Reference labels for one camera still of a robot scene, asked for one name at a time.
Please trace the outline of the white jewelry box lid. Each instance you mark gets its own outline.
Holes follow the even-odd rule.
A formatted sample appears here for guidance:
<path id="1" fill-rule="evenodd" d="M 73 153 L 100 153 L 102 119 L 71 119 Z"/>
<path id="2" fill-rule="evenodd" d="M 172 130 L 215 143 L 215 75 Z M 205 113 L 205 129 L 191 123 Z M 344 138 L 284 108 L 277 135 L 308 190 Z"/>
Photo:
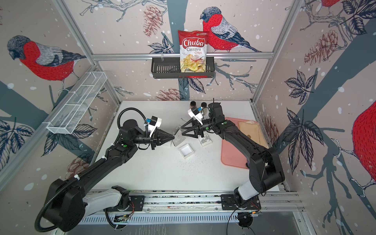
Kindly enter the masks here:
<path id="1" fill-rule="evenodd" d="M 204 137 L 199 137 L 199 142 L 202 147 L 208 146 L 212 144 L 212 140 L 210 139 L 209 135 L 205 135 Z"/>

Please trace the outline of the grey velvet jewelry insert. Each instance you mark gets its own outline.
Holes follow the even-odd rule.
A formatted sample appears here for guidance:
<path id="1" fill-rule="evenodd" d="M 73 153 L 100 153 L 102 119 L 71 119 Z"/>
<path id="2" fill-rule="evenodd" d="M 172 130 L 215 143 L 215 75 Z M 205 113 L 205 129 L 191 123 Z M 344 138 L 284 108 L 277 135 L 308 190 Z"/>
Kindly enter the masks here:
<path id="1" fill-rule="evenodd" d="M 186 140 L 186 137 L 182 134 L 182 128 L 180 125 L 177 126 L 176 132 L 174 134 L 174 139 L 172 140 L 173 145 L 177 147 L 178 145 L 182 144 Z"/>

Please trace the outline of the white lift-off lid jewelry box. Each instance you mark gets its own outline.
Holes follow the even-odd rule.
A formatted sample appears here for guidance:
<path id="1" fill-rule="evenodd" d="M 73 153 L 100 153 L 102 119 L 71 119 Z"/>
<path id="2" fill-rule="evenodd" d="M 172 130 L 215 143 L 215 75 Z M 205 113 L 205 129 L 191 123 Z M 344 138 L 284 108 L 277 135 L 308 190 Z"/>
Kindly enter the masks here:
<path id="1" fill-rule="evenodd" d="M 185 144 L 182 147 L 178 148 L 179 152 L 183 156 L 184 159 L 187 159 L 188 157 L 192 156 L 194 154 L 193 148 L 190 146 L 190 144 Z"/>

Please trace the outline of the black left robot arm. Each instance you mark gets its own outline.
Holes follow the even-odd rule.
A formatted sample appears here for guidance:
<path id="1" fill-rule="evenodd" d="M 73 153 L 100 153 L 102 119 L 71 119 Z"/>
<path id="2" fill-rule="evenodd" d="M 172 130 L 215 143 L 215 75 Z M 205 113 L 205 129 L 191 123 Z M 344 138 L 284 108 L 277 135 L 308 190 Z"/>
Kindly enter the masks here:
<path id="1" fill-rule="evenodd" d="M 136 108 L 122 110 L 117 118 L 119 133 L 105 155 L 67 180 L 57 179 L 50 185 L 45 204 L 36 216 L 35 230 L 43 233 L 59 228 L 67 232 L 84 217 L 100 210 L 105 214 L 109 208 L 134 211 L 129 191 L 123 187 L 113 186 L 92 196 L 87 193 L 110 172 L 128 162 L 140 150 L 140 145 L 155 149 L 174 140 L 173 135 L 159 129 L 160 125 L 159 118 L 147 119 Z"/>

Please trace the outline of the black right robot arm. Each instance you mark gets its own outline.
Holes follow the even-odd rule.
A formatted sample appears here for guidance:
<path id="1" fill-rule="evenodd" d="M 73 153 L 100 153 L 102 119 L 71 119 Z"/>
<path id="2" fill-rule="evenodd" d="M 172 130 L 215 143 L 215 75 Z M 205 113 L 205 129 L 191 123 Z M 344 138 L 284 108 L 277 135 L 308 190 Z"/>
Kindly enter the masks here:
<path id="1" fill-rule="evenodd" d="M 243 134 L 232 121 L 226 119 L 220 103 L 209 104 L 209 117 L 206 119 L 198 108 L 189 109 L 188 115 L 191 119 L 181 126 L 183 136 L 199 138 L 204 137 L 205 132 L 214 133 L 231 143 L 247 159 L 249 179 L 234 190 L 238 206 L 245 207 L 253 197 L 285 181 L 276 149 L 267 149 Z"/>

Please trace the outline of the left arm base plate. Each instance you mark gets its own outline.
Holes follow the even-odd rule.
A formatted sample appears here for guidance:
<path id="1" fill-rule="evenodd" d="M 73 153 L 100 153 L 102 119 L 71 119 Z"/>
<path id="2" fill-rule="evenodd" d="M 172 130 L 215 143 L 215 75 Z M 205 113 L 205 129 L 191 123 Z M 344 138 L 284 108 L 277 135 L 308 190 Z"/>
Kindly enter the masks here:
<path id="1" fill-rule="evenodd" d="M 144 195 L 131 195 L 126 206 L 117 205 L 107 208 L 108 212 L 141 212 L 145 202 Z"/>

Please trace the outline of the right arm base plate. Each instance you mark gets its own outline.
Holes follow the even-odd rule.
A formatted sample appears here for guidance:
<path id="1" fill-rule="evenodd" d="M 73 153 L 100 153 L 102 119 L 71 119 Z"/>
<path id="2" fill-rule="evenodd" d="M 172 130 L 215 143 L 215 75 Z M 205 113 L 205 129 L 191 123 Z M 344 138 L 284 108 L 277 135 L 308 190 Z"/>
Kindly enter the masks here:
<path id="1" fill-rule="evenodd" d="M 241 198 L 236 198 L 233 194 L 222 194 L 220 200 L 217 201 L 221 204 L 222 210 L 233 211 L 236 208 L 239 210 L 254 210 L 258 211 L 261 209 L 260 201 L 258 196 L 254 196 L 246 201 Z"/>

